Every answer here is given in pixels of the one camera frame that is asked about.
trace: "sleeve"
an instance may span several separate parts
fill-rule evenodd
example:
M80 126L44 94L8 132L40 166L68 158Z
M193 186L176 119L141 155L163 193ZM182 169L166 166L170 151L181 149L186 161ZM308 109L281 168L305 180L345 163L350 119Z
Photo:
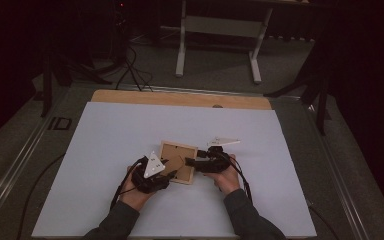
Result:
M99 227L90 230L82 239L126 239L138 218L138 211L118 201Z
M286 239L285 235L269 220L261 217L242 189L231 192L224 199L226 210L235 234L242 240Z

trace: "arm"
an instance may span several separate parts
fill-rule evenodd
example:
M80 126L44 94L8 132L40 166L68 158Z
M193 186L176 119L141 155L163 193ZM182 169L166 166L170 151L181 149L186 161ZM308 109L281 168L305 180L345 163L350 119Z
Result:
M279 240L285 235L270 221L261 217L240 188L238 173L230 166L221 173L205 173L226 195L224 204L235 234L241 239Z
M131 179L129 175L122 192L134 189ZM90 230L82 239L126 239L139 218L139 211L153 194L145 194L137 189L121 194L99 227Z

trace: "white paper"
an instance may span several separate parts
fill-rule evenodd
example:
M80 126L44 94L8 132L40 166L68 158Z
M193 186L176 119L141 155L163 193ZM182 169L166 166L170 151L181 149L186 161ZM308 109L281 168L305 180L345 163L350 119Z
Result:
M287 237L316 236L279 121L272 110L120 103L87 104L42 209L34 237L83 236L108 214L126 169L161 141L208 148L215 136L236 155L260 215ZM213 181L170 183L141 211L131 237L235 236Z

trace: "metal leg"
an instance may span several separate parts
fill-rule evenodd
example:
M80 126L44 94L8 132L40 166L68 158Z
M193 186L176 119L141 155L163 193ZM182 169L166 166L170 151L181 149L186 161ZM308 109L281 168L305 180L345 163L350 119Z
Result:
M260 33L257 37L257 44L254 48L254 51L249 52L249 60L251 62L252 76L254 77L254 83L256 84L261 83L261 75L260 75L260 69L258 67L257 56L258 56L258 52L260 51L261 44L263 43L264 35L266 33L267 26L269 25L269 20L272 12L273 12L273 8L267 9L264 22L261 24Z
M183 77L183 68L185 65L185 35L186 35L186 0L182 1L182 19L180 21L180 47L179 55L177 56L177 65L176 65L176 77Z

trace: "white tabletop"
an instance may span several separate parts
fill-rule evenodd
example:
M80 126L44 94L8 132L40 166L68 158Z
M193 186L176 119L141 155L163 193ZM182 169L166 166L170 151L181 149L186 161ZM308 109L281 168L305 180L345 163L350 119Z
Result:
M254 206L287 237L316 236L279 121L273 110L87 104L33 231L33 237L79 237L108 213L127 166L161 141L206 150L214 137L238 138L236 155ZM141 211L131 237L234 237L211 179L171 183Z

